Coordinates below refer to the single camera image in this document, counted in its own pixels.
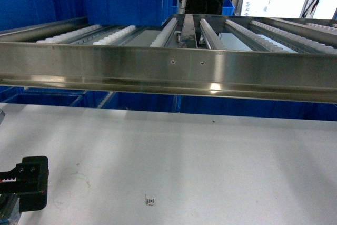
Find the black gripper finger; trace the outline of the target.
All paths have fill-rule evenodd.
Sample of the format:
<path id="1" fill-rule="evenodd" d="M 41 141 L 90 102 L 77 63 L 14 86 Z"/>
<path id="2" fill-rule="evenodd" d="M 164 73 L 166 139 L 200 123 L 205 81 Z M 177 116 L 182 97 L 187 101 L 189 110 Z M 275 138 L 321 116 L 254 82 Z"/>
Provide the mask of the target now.
<path id="1" fill-rule="evenodd" d="M 40 211 L 47 206 L 48 157 L 23 157 L 10 171 L 1 172 L 1 194 L 19 199 L 19 212 Z"/>

